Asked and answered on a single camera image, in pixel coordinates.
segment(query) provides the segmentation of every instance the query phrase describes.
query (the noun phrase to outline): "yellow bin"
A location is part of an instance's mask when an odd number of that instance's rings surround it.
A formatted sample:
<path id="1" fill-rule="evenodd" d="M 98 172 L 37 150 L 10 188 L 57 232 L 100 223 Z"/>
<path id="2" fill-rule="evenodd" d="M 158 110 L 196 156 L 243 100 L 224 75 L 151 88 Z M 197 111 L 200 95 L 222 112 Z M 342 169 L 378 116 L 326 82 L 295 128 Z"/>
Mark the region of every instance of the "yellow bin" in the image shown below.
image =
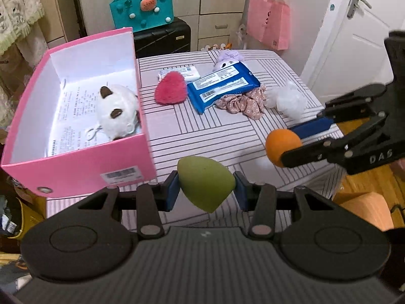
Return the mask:
<path id="1" fill-rule="evenodd" d="M 19 198 L 17 198 L 17 200 L 21 205 L 21 230 L 17 235 L 9 237 L 9 239 L 21 240 L 30 228 L 34 227 L 39 222 L 42 222 L 44 218 L 24 204 Z"/>

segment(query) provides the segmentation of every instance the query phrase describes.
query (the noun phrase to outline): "brown ear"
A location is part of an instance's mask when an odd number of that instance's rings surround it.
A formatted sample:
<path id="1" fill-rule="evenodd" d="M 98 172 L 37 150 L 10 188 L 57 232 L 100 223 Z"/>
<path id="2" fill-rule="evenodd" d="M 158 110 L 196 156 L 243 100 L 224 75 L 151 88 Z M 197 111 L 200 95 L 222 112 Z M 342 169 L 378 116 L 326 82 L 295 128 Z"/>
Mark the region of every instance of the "brown ear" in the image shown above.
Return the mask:
<path id="1" fill-rule="evenodd" d="M 110 117 L 111 117 L 112 119 L 115 119 L 115 118 L 118 118 L 121 114 L 122 114 L 122 110 L 121 110 L 120 108 L 115 108 L 115 109 L 111 112 Z"/>
<path id="2" fill-rule="evenodd" d="M 113 94 L 113 92 L 112 92 L 108 87 L 102 86 L 102 87 L 100 88 L 100 95 L 101 95 L 101 97 L 106 98 L 107 96 L 110 96 L 110 95 L 112 95 L 112 94 Z"/>

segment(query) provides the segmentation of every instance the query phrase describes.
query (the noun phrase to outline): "door frame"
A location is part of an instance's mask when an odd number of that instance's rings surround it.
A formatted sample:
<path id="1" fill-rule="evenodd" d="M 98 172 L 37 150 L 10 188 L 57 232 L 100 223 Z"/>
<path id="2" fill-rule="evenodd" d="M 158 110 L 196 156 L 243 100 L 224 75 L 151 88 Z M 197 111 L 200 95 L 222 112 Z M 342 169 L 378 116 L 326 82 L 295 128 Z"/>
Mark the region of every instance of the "door frame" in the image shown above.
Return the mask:
<path id="1" fill-rule="evenodd" d="M 332 46 L 341 30 L 343 21 L 347 19 L 350 0 L 330 0 L 322 26 L 316 37 L 312 51 L 301 73 L 301 79 L 312 89 L 321 72 Z"/>

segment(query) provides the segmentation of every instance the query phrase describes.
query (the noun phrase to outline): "tablecloth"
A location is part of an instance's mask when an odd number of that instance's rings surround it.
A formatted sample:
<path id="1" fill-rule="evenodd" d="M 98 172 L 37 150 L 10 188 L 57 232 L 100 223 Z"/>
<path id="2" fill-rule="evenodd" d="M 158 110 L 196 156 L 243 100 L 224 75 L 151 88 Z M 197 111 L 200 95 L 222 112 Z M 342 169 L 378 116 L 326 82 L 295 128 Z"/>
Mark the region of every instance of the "tablecloth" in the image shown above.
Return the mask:
<path id="1" fill-rule="evenodd" d="M 142 58 L 139 62 L 141 74 L 141 102 L 146 114 L 153 160 L 157 169 L 155 181 L 164 181 L 177 161 L 184 156 L 199 155 L 212 158 L 229 171 L 241 171 L 250 182 L 267 182 L 283 191 L 297 185 L 306 185 L 326 198 L 331 198 L 339 185 L 344 170 L 327 161 L 319 161 L 293 169 L 278 168 L 266 157 L 266 136 L 274 129 L 287 128 L 299 122 L 316 117 L 322 105 L 303 84 L 294 71 L 275 53 L 268 50 L 241 50 L 245 65 L 265 84 L 267 89 L 284 86 L 286 80 L 293 81 L 303 93 L 308 104 L 301 120 L 291 120 L 267 109 L 260 120 L 251 120 L 243 114 L 230 114 L 214 106 L 199 115 L 187 99 L 177 105 L 161 106 L 154 100 L 161 69 L 196 66 L 201 76 L 212 72 L 219 51 L 187 52 Z M 330 130 L 305 139 L 304 143 L 320 138 L 339 138 L 342 133 L 336 125 Z M 137 185 L 126 186 L 122 191 L 135 190 Z M 48 199 L 47 216 L 75 204 L 87 195 L 62 199 Z M 231 193 L 221 206 L 208 214 L 193 206 L 182 192 L 174 209 L 160 212 L 167 229 L 171 225 L 198 226 L 241 226 L 247 228 L 252 213 L 242 212 Z M 122 224 L 129 230 L 136 230 L 136 211 L 123 211 Z M 290 224 L 289 211 L 277 211 L 276 231 Z"/>

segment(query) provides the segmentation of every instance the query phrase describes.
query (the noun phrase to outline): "green makeup sponge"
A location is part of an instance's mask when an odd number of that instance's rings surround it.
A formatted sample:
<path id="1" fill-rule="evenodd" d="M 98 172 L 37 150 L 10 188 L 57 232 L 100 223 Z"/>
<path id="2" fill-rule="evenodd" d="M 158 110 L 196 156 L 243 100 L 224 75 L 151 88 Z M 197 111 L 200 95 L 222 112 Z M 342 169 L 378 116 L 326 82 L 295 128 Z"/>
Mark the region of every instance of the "green makeup sponge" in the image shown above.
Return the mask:
<path id="1" fill-rule="evenodd" d="M 235 188 L 235 178 L 226 167 L 202 156 L 181 158 L 177 172 L 185 196 L 209 213 L 214 212 Z"/>

